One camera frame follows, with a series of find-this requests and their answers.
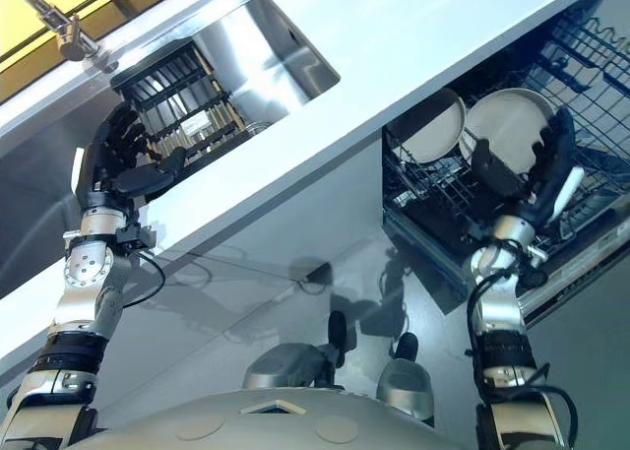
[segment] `countertop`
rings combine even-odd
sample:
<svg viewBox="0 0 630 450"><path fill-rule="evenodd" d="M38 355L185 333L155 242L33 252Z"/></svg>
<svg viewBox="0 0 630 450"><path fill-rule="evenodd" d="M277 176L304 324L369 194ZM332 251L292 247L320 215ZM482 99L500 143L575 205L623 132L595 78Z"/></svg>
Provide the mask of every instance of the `countertop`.
<svg viewBox="0 0 630 450"><path fill-rule="evenodd" d="M129 25L191 1L166 0ZM168 250L172 258L218 234L577 0L273 1L341 80L142 208L141 221L157 231L157 254ZM81 71L71 64L58 69ZM45 81L35 86L0 107L0 126L24 97L44 100L52 90ZM48 326L62 271L59 261L0 300L0 323L12 331L1 335L0 357Z"/></svg>

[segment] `dish rack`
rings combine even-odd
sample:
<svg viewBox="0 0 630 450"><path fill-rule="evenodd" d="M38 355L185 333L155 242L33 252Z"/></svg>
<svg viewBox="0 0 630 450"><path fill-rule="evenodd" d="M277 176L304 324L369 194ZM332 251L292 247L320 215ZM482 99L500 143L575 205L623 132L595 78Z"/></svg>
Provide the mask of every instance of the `dish rack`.
<svg viewBox="0 0 630 450"><path fill-rule="evenodd" d="M449 87L468 107L494 91L522 87L543 94L556 108L567 105L571 111L577 164L586 174L560 218L535 240L535 246L549 256L568 248L582 230L603 222L611 206L628 201L630 42L617 37L613 29L603 28L598 19L569 10ZM387 126L383 130L387 217L395 220L399 230L410 230L408 220L401 221L407 218L428 232L438 242L429 248L437 252L436 266L446 269L456 282L462 280L457 268L446 268L444 262L461 264L482 245L502 200L475 178L457 147L440 160L421 164L409 152L402 153L405 149ZM410 161L402 161L402 155ZM427 210L448 217L452 227L445 229L443 219L433 228L424 225ZM418 243L418 235L407 237Z"/></svg>
<svg viewBox="0 0 630 450"><path fill-rule="evenodd" d="M267 126L246 127L230 93L191 40L175 41L112 79L147 131L137 148L141 162L186 149L183 177L216 160Z"/></svg>

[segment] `faucet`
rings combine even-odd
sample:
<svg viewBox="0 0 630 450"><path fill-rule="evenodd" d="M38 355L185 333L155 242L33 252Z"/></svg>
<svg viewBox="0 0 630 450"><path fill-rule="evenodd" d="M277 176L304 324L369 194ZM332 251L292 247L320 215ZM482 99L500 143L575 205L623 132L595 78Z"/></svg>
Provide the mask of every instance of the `faucet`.
<svg viewBox="0 0 630 450"><path fill-rule="evenodd" d="M57 47L61 55L70 61L82 61L98 54L100 45L91 39L79 25L79 16L71 19L44 0L25 0L37 11L37 16L57 34Z"/></svg>

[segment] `white plate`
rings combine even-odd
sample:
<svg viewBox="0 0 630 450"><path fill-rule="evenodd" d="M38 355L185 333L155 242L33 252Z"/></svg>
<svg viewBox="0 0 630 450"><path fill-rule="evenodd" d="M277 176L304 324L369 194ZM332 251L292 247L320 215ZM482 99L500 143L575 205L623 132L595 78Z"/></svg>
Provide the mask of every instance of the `white plate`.
<svg viewBox="0 0 630 450"><path fill-rule="evenodd" d="M402 161L431 162L457 144L466 123L466 107L452 90L443 88L387 126L395 139L394 152Z"/></svg>
<svg viewBox="0 0 630 450"><path fill-rule="evenodd" d="M468 113L466 127L479 139L488 139L490 151L516 174L526 173L536 163L532 145L540 141L540 130L555 109L541 94L512 88L492 93ZM468 133L460 138L460 152L468 162L476 141Z"/></svg>

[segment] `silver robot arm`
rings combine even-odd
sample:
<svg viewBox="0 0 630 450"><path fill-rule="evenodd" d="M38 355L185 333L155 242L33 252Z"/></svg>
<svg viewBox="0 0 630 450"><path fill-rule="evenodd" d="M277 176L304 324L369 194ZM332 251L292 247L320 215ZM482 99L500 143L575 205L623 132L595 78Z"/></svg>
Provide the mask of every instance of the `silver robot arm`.
<svg viewBox="0 0 630 450"><path fill-rule="evenodd" d="M138 250L155 236L137 223L134 198L167 188L185 152L136 166L126 156L144 127L126 104L117 106L86 148L76 190L81 228L66 232L65 288L39 352L0 426L5 448L65 448L90 435L96 375L123 310L123 287Z"/></svg>
<svg viewBox="0 0 630 450"><path fill-rule="evenodd" d="M547 156L536 153L541 163L538 172L530 172L539 186L529 200L515 203L498 220L490 245L471 259L476 286L469 298L467 320L474 383L483 401L477 409L481 448L511 449L533 441L573 447L577 435L575 406L566 392L545 383L548 365L536 364L516 296L519 281L527 282L529 288L546 281L536 270L546 256L532 242L536 231L566 207L584 176L573 165L575 137L568 110L561 108L550 128L542 133ZM548 394L560 395L569 408L567 440Z"/></svg>

